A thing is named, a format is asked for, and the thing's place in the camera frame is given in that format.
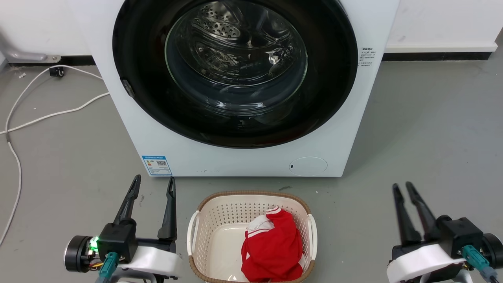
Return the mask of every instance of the blue and white sticker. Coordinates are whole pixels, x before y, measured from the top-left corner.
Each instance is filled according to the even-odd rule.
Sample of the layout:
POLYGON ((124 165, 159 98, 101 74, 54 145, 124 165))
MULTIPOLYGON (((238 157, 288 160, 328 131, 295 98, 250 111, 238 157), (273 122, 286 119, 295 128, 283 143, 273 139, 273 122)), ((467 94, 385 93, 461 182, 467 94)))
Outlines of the blue and white sticker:
POLYGON ((142 155, 141 157, 151 176, 173 176, 170 165, 167 163, 166 156, 142 155))

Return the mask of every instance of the washing machine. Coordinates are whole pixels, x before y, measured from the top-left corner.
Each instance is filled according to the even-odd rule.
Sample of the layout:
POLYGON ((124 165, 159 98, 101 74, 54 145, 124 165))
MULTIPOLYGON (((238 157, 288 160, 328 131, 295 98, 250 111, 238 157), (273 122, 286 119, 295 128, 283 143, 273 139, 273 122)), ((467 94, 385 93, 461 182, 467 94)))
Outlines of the washing machine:
POLYGON ((339 177, 399 0, 68 2, 150 176, 339 177))

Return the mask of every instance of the white plastic basket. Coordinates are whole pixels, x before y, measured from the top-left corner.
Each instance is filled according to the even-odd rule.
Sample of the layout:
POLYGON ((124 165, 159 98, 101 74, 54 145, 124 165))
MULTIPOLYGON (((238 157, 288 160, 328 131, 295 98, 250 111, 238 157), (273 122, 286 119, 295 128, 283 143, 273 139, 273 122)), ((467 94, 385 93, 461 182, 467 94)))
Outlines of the white plastic basket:
POLYGON ((267 209, 279 206, 293 215, 306 257, 301 278, 314 268, 318 246, 316 222, 300 198, 266 191, 231 191, 207 197, 192 215, 187 231, 187 252, 194 273, 209 283, 248 282, 241 272, 241 246, 248 223, 267 209))

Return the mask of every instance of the clothes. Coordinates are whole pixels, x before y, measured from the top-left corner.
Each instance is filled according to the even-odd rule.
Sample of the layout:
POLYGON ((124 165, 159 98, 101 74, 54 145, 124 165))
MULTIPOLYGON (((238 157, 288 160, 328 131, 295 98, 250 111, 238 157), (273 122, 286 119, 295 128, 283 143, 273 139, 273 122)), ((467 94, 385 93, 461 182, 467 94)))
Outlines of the clothes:
POLYGON ((241 248, 241 271, 250 282, 282 282, 302 276, 302 238, 293 216, 279 207, 250 222, 241 248))

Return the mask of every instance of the black baseboard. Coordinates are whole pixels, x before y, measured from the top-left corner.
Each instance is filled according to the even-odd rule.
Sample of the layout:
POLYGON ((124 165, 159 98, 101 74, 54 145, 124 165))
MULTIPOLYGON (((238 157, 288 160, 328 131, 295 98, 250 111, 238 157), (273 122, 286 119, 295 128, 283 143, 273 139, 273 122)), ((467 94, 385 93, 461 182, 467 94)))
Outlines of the black baseboard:
MULTIPOLYGON (((484 61, 488 60, 492 52, 435 52, 435 53, 384 53, 383 62, 397 61, 484 61)), ((10 66, 90 66, 96 65, 92 56, 62 56, 58 63, 15 63, 10 66)))
POLYGON ((68 66, 92 66, 96 65, 92 56, 62 56, 61 60, 58 63, 9 63, 10 66, 13 67, 50 67, 54 65, 68 65, 68 66))
POLYGON ((384 53, 382 61, 484 61, 491 54, 492 52, 384 53))

